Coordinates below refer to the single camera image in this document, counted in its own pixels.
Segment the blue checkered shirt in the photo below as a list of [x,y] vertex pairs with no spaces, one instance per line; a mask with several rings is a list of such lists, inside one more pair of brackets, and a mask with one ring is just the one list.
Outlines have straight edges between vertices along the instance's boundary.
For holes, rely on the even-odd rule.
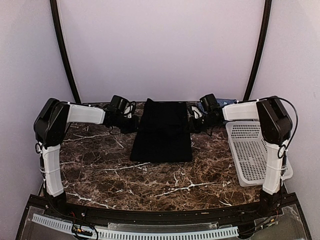
[[217,103],[222,107],[226,105],[234,104],[237,102],[236,99],[227,99],[227,98],[217,98],[216,100],[217,100]]

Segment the black garment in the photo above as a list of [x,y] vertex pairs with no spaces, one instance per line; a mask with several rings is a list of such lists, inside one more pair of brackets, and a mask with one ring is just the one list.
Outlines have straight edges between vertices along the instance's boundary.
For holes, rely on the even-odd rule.
[[187,103],[148,98],[129,159],[144,163],[191,162],[193,156]]

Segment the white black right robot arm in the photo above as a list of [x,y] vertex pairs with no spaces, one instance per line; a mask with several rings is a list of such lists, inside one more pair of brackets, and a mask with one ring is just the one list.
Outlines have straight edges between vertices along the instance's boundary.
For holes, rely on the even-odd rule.
[[297,131],[283,103],[270,96],[220,105],[213,94],[189,107],[195,132],[225,124],[230,151],[242,187],[261,185],[255,213],[266,217],[280,205],[283,181],[292,176],[287,151]]

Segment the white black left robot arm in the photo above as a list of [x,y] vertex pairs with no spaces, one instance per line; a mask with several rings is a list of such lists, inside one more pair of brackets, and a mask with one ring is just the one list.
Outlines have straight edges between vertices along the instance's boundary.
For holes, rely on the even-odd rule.
[[135,133],[139,126],[139,117],[135,115],[137,103],[114,95],[105,106],[71,103],[49,98],[37,116],[33,130],[35,132],[36,152],[40,155],[40,172],[43,177],[47,198],[53,200],[51,210],[60,218],[71,213],[65,203],[66,193],[63,187],[60,168],[61,144],[71,123],[86,123],[114,127],[122,134]]

